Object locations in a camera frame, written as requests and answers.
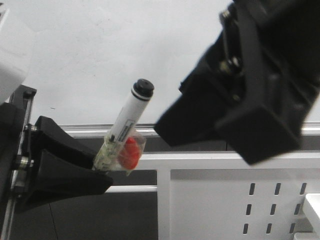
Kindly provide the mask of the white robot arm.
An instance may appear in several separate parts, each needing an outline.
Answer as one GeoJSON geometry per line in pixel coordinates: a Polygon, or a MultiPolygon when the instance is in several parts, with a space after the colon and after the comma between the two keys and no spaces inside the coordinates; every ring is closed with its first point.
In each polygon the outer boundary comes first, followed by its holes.
{"type": "MultiPolygon", "coordinates": [[[[222,31],[181,82],[180,97],[155,132],[170,146],[222,139],[250,165],[297,150],[301,127],[320,94],[320,3],[317,0],[235,0],[220,14],[222,31]]],[[[27,33],[1,14],[0,194],[9,173],[26,183],[13,189],[18,211],[74,197],[101,195],[107,175],[137,161],[144,139],[123,117],[94,152],[41,116],[24,125],[36,90],[14,82],[31,47],[27,33]]]]}

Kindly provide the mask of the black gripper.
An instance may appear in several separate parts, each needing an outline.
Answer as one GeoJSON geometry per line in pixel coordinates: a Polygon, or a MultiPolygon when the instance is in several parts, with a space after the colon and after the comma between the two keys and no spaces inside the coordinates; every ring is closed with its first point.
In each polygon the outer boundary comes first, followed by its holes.
{"type": "Polygon", "coordinates": [[[184,94],[218,98],[193,131],[298,136],[320,92],[320,3],[236,0],[222,32],[182,83],[184,94]]]}

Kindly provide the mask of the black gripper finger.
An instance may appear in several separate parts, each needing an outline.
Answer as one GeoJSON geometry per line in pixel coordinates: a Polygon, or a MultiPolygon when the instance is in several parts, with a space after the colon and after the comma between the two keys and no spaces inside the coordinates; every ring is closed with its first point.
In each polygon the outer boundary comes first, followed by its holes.
{"type": "Polygon", "coordinates": [[[298,149],[302,102],[279,75],[269,85],[245,76],[190,74],[154,129],[170,146],[226,141],[249,165],[298,149]]]}
{"type": "Polygon", "coordinates": [[[26,182],[15,207],[23,213],[69,198],[102,195],[113,179],[94,171],[96,152],[68,135],[49,117],[25,128],[22,145],[27,158],[26,182]]]}

